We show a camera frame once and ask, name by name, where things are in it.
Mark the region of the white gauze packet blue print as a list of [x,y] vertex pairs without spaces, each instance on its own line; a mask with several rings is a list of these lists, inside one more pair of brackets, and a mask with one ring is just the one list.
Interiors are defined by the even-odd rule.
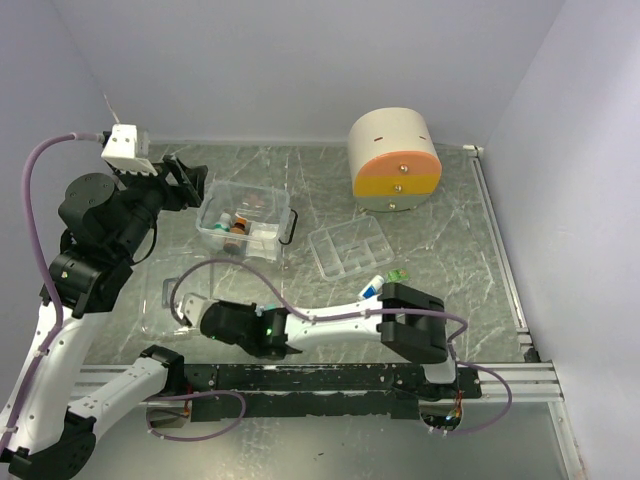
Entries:
[[275,261],[278,258],[278,229],[277,224],[253,222],[249,229],[245,255]]

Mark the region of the amber bottle orange label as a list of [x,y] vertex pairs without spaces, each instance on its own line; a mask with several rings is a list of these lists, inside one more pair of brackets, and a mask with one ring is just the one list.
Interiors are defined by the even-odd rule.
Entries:
[[243,252],[247,235],[248,220],[244,217],[237,216],[233,222],[229,236],[223,244],[223,251],[229,255],[240,255]]

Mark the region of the white green medicine bottle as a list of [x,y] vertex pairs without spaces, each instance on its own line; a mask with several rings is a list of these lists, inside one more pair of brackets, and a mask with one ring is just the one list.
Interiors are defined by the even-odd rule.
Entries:
[[215,235],[228,234],[232,226],[232,220],[233,218],[229,213],[223,212],[213,227],[214,234]]

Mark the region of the clear compartment tray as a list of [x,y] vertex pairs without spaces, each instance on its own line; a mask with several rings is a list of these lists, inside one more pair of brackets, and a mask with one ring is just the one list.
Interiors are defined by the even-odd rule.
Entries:
[[378,220],[365,215],[308,234],[323,279],[337,281],[391,263],[395,253]]

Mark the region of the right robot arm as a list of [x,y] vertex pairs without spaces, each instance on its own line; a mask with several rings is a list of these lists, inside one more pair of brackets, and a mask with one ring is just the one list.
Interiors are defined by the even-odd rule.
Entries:
[[336,341],[372,341],[421,365],[425,388],[435,397],[448,396],[459,384],[443,300],[406,285],[388,283],[370,298],[318,309],[189,300],[183,312],[203,336],[255,358],[282,360]]

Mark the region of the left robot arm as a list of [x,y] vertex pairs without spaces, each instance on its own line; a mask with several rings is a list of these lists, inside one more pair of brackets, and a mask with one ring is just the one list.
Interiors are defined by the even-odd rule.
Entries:
[[187,390],[185,360],[152,345],[94,393],[70,399],[76,375],[107,313],[133,273],[136,251],[156,232],[161,211],[201,206],[205,165],[176,156],[154,174],[90,173],[74,180],[58,209],[66,225],[47,267],[55,291],[43,289],[36,332],[1,412],[1,461],[17,479],[71,479],[116,422],[149,397]]

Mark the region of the clear plastic storage box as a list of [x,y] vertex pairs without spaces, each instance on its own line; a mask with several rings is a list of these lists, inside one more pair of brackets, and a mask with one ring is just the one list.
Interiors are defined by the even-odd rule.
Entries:
[[215,180],[205,193],[195,226],[215,253],[280,262],[298,219],[289,193],[282,189]]

